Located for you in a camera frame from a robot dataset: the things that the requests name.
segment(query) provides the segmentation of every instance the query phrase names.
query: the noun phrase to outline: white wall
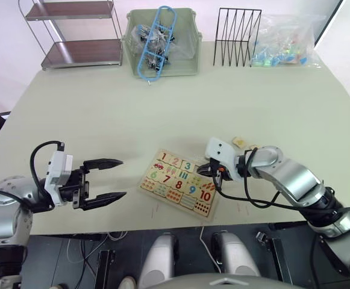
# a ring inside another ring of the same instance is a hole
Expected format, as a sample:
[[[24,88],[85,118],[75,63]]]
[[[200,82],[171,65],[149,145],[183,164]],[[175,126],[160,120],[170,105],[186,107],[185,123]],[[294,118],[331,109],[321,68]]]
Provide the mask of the white wall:
[[[350,0],[344,0],[316,51],[350,95]]]
[[[204,40],[213,40],[219,7],[259,8],[266,14],[319,14],[329,16],[338,0],[115,0],[122,30],[127,26],[126,14],[132,9],[157,8],[160,5],[190,7],[196,11],[196,23]],[[21,0],[24,11],[29,10],[30,0]],[[61,21],[61,30],[67,39],[76,39],[74,32],[85,32],[93,38],[90,22],[85,20]],[[94,26],[104,20],[95,20]],[[31,23],[45,46],[51,45],[41,23]],[[40,70],[43,54],[19,13],[16,0],[0,0],[0,112],[10,111]]]

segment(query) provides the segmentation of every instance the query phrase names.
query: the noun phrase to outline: number puzzle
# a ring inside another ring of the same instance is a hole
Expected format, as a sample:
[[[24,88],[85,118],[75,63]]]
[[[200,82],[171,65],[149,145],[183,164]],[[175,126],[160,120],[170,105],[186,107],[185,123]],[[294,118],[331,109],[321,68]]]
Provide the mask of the number puzzle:
[[[209,221],[217,205],[213,181],[198,166],[171,152],[159,150],[139,187],[150,196]]]

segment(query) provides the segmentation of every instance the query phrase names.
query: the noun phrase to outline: black wire rack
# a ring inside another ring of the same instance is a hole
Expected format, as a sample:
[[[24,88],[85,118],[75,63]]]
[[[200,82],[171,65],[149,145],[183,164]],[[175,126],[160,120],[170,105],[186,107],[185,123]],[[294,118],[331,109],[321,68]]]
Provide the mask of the black wire rack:
[[[251,66],[258,39],[260,18],[259,9],[220,8],[216,25],[213,65],[215,65],[216,50],[220,50],[222,66],[227,62],[231,66],[233,60],[236,66],[239,65],[240,60],[242,66],[245,66],[247,58]]]

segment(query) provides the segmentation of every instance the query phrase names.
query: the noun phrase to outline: plastic storage bin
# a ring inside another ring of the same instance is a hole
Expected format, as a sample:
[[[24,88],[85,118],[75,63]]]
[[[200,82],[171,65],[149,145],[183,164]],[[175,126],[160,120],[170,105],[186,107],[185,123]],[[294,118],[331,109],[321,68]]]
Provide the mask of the plastic storage bin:
[[[169,50],[169,62],[163,66],[161,76],[181,76],[181,75],[194,75],[199,72],[199,55],[201,47],[202,35],[198,31],[195,23],[196,13],[190,8],[175,8],[177,12],[177,22],[173,30],[173,36],[175,37],[174,43],[180,42],[184,37],[187,37],[187,41],[191,42],[195,54],[189,59],[171,59],[171,49]],[[138,24],[145,24],[149,27],[152,25],[155,19],[157,9],[138,9],[131,10],[127,14],[128,26],[125,35],[122,37],[123,46],[125,52],[130,61],[133,74],[139,77],[137,73],[137,65],[139,63],[141,54],[136,54],[134,52],[134,42],[132,37],[132,29]],[[171,20],[173,19],[173,14],[167,10],[161,12],[161,24],[164,26],[169,26]],[[154,77],[156,76],[156,71],[149,69],[147,65],[143,65],[144,75]]]

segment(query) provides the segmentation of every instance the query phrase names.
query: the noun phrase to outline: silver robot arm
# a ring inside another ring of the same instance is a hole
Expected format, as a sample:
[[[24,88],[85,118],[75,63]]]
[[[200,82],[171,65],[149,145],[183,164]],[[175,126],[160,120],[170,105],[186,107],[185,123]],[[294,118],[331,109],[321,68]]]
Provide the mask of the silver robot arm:
[[[242,181],[247,174],[270,181],[292,206],[302,208],[299,212],[320,235],[332,264],[350,275],[350,211],[342,211],[334,190],[325,187],[305,166],[286,158],[279,148],[265,146],[251,160],[250,155],[251,152],[238,155],[229,144],[212,138],[205,153],[210,159],[210,171],[204,174],[234,181]]]
[[[105,158],[90,160],[79,169],[72,170],[73,156],[65,154],[61,144],[48,164],[46,179],[38,184],[34,182],[34,176],[13,176],[0,182],[0,192],[11,194],[0,194],[0,289],[20,289],[20,271],[27,255],[34,213],[50,211],[68,202],[73,203],[74,209],[91,210],[125,195],[125,192],[107,193],[86,200],[89,182],[85,180],[85,175],[92,169],[109,169],[122,162]]]

